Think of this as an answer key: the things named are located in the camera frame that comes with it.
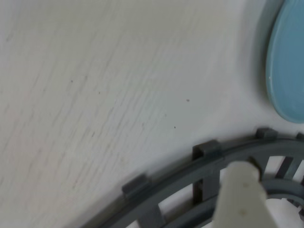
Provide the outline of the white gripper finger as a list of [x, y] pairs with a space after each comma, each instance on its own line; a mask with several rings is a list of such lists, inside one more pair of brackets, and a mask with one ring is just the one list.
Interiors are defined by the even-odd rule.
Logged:
[[215, 212], [215, 228], [272, 228], [267, 195], [259, 183], [259, 170], [247, 161], [227, 166]]

